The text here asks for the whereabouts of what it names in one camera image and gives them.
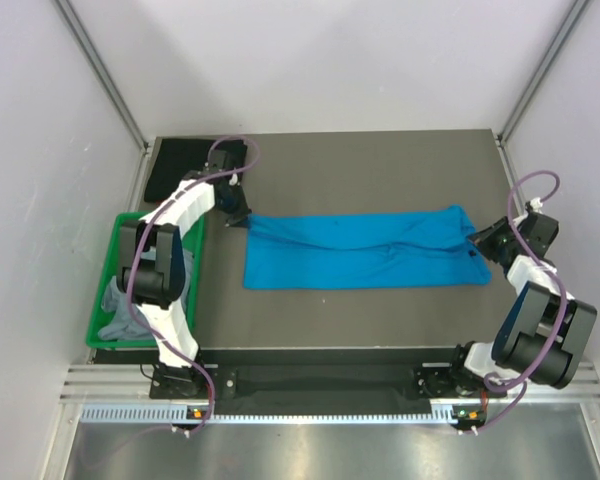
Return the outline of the blue t shirt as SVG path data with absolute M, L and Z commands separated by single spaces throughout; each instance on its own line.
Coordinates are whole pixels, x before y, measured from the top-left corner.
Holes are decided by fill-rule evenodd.
M 459 206 L 430 212 L 250 218 L 251 290 L 486 285 L 491 272 Z

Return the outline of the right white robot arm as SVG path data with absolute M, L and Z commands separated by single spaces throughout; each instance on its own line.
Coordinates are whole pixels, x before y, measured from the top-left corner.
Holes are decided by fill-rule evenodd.
M 577 371 L 597 318 L 594 306 L 560 292 L 555 266 L 545 260 L 559 233 L 559 222 L 532 207 L 509 221 L 503 217 L 473 233 L 468 240 L 486 259 L 501 266 L 517 298 L 491 343 L 457 346 L 446 374 L 449 388 L 467 396 L 495 374 L 502 384 L 513 380 L 536 360 L 553 327 L 551 347 L 530 374 L 535 384 L 566 387 Z

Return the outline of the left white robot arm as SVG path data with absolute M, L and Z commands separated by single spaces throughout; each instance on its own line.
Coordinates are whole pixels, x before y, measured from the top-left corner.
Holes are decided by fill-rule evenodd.
M 244 227 L 251 214 L 241 185 L 244 163 L 212 147 L 198 170 L 187 172 L 160 207 L 119 228 L 118 289 L 126 294 L 133 321 L 153 336 L 159 362 L 175 369 L 172 384 L 185 396 L 206 387 L 207 374 L 196 366 L 199 345 L 190 332 L 182 298 L 186 283 L 183 238 L 216 208 L 228 227 Z

